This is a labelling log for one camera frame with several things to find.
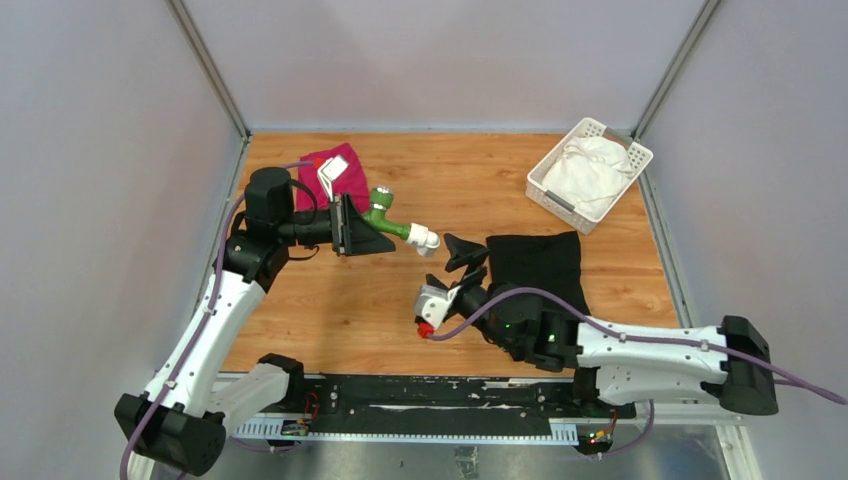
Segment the white pipe fitting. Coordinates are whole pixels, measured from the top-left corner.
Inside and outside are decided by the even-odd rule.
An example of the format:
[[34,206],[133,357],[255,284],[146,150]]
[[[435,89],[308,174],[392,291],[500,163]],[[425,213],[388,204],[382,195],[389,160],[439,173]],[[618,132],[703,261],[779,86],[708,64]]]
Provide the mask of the white pipe fitting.
[[428,227],[411,223],[405,243],[413,246],[419,256],[430,258],[441,246],[441,238]]

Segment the green water faucet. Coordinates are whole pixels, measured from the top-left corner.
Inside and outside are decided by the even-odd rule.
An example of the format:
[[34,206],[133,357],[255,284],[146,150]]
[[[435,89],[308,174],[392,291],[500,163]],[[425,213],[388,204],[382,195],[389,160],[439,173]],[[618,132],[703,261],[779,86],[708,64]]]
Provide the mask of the green water faucet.
[[375,230],[406,241],[410,235],[411,225],[396,223],[387,218],[387,212],[394,198],[394,193],[389,187],[375,186],[369,192],[369,208],[361,216]]

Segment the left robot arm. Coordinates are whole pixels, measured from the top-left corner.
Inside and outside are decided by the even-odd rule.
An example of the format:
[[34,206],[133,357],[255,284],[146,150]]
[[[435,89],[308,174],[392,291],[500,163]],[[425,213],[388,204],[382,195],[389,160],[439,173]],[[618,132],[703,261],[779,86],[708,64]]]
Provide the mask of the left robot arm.
[[339,256],[393,252],[342,194],[326,209],[296,211],[293,190],[305,186],[282,167],[254,171],[220,234],[214,270],[177,346],[138,395],[125,394],[114,415],[127,438],[119,476],[147,479],[155,463],[201,476],[228,437],[274,405],[293,413],[310,400],[301,362],[267,354],[245,376],[213,388],[223,361],[251,313],[290,262],[293,246],[327,244]]

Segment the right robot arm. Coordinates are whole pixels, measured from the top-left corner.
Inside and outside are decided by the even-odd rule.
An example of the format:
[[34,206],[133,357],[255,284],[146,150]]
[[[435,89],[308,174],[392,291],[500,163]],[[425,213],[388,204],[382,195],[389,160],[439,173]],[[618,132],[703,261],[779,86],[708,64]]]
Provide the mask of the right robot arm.
[[770,349],[748,319],[662,328],[595,318],[574,232],[495,235],[484,244],[449,234],[445,242],[446,270],[461,277],[444,284],[427,276],[414,307],[421,337],[446,340],[442,324],[460,316],[515,362],[571,371],[571,403],[584,417],[648,400],[714,399],[733,413],[778,412]]

